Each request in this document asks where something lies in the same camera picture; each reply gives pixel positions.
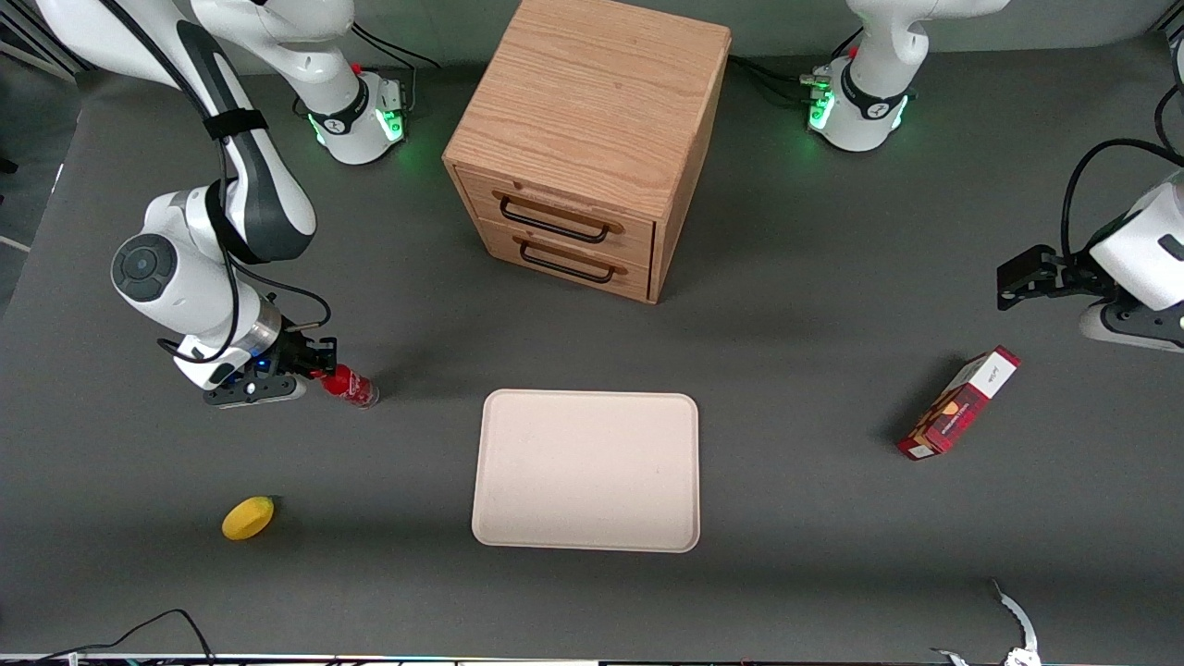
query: yellow lemon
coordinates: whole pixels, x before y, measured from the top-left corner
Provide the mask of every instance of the yellow lemon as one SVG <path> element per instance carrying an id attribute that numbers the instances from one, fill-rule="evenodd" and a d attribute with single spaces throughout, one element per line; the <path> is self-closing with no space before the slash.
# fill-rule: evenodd
<path id="1" fill-rule="evenodd" d="M 238 506 L 230 510 L 223 519 L 223 534 L 232 542 L 250 539 L 258 534 L 271 523 L 271 517 L 276 513 L 276 505 L 271 498 L 256 497 L 245 499 Z"/>

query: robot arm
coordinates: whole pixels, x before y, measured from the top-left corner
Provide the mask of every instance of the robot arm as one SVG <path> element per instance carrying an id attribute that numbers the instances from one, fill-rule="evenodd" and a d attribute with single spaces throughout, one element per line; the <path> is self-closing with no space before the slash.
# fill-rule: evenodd
<path id="1" fill-rule="evenodd" d="M 317 140 L 336 160 L 371 162 L 403 139 L 398 82 L 355 73 L 340 50 L 324 45 L 353 26 L 353 0 L 192 2 L 211 33 L 258 56 L 288 81 L 308 107 Z"/>
<path id="2" fill-rule="evenodd" d="M 863 41 L 854 58 L 841 55 L 803 77 L 817 100 L 807 127 L 844 151 L 877 148 L 900 126 L 908 87 L 929 53 L 921 21 L 982 17 L 1009 1 L 847 0 L 863 21 Z"/>
<path id="3" fill-rule="evenodd" d="M 1184 85 L 1179 43 L 1172 46 L 1172 59 L 1179 88 Z M 1105 141 L 1077 165 L 1067 199 L 1085 165 L 1111 146 L 1143 148 L 1184 167 L 1184 156 L 1167 147 L 1131 139 Z M 1099 296 L 1081 315 L 1079 328 L 1085 337 L 1184 352 L 1184 171 L 1140 197 L 1077 252 L 1068 248 L 1068 205 L 1063 216 L 1062 254 L 1068 256 L 1036 245 L 1000 265 L 996 270 L 999 309 L 1041 296 Z"/>
<path id="4" fill-rule="evenodd" d="M 81 56 L 104 69 L 180 89 L 207 128 L 210 119 L 231 119 L 225 114 L 253 109 L 218 43 L 172 2 L 39 0 L 38 5 L 53 32 Z M 230 135 L 224 149 L 238 173 L 227 188 L 225 214 L 253 255 L 240 258 L 300 256 L 313 239 L 316 218 L 265 126 Z M 217 217 L 218 211 L 212 212 Z"/>
<path id="5" fill-rule="evenodd" d="M 111 281 L 120 295 L 185 335 L 170 353 L 207 391 L 207 402 L 260 354 L 282 356 L 290 366 L 309 370 L 317 361 L 304 352 L 310 341 L 289 332 L 291 322 L 229 265 L 231 256 L 244 263 L 300 256 L 316 218 L 218 43 L 168 1 L 39 0 L 39 6 L 51 28 L 81 56 L 185 92 L 238 175 L 227 182 L 224 171 L 213 185 L 152 201 L 143 229 L 112 261 Z M 332 351 L 326 358 L 316 370 L 332 369 Z M 258 398 L 298 397 L 303 385 L 289 379 L 275 383 L 274 396 Z"/>

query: drawer handle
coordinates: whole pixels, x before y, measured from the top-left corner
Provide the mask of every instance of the drawer handle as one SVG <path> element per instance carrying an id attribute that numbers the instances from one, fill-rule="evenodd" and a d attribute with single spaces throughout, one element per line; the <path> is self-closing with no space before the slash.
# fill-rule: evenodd
<path id="1" fill-rule="evenodd" d="M 530 255 L 526 254 L 527 249 L 530 248 L 530 244 L 527 243 L 526 241 L 519 241 L 519 243 L 520 243 L 519 256 L 521 256 L 522 261 L 525 261 L 526 263 L 533 263 L 534 265 L 541 265 L 542 268 L 558 270 L 559 273 L 562 273 L 565 275 L 571 275 L 572 277 L 579 277 L 580 280 L 587 280 L 588 282 L 592 282 L 594 284 L 607 284 L 609 281 L 612 280 L 612 274 L 616 273 L 616 269 L 610 265 L 609 273 L 606 275 L 592 275 L 590 273 L 584 273 L 583 270 L 567 268 L 566 265 L 561 265 L 555 262 L 540 260 L 539 257 L 532 257 Z"/>
<path id="2" fill-rule="evenodd" d="M 506 210 L 506 206 L 508 206 L 509 204 L 510 204 L 510 198 L 502 197 L 502 205 L 500 206 L 500 209 L 502 211 L 502 217 L 504 217 L 506 219 L 517 222 L 527 226 L 533 226 L 535 229 L 541 229 L 543 231 L 549 231 L 552 233 L 559 233 L 560 236 L 566 236 L 567 238 L 572 238 L 574 241 L 580 241 L 584 243 L 604 243 L 604 239 L 609 237 L 607 224 L 600 229 L 600 233 L 597 233 L 596 236 L 590 236 L 587 233 L 580 233 L 579 231 L 564 229 L 562 226 L 555 226 L 554 224 L 542 222 L 541 219 L 534 219 L 533 217 L 526 217 L 525 214 L 511 213 L 510 211 Z"/>

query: gray table surface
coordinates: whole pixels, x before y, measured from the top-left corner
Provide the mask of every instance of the gray table surface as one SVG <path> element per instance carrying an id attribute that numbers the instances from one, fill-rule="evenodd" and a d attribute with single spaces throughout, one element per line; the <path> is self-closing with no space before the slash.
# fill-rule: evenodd
<path id="1" fill-rule="evenodd" d="M 245 83 L 320 217 L 308 252 L 268 273 L 333 302 L 326 333 L 386 395 L 368 412 L 318 393 L 201 403 L 107 275 L 153 197 L 214 177 L 213 149 L 175 91 L 88 83 L 0 331 L 0 651 L 109 640 L 181 606 L 227 653 L 992 661 L 1018 641 L 984 583 L 999 576 L 1047 661 L 1178 662 L 1182 359 L 1080 338 L 1087 300 L 999 313 L 993 293 L 998 263 L 1055 241 L 1087 148 L 1152 136 L 1162 40 L 937 55 L 867 155 L 731 71 L 657 307 L 484 254 L 439 161 L 477 76 L 422 77 L 407 143 L 353 168 L 281 79 Z M 1100 159 L 1076 237 L 1166 173 Z M 901 456 L 893 441 L 997 344 L 1024 365 L 957 449 Z M 693 396 L 699 546 L 478 544 L 498 388 Z M 282 495 L 279 519 L 225 540 L 223 514 L 255 494 Z M 127 647 L 195 646 L 174 625 Z"/>

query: beige tray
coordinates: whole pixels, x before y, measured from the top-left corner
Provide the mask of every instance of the beige tray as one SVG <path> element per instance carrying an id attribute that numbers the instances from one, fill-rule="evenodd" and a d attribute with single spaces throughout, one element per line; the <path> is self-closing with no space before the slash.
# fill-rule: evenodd
<path id="1" fill-rule="evenodd" d="M 472 534 L 496 546 L 695 547 L 695 402 L 681 393 L 495 391 L 482 418 Z"/>

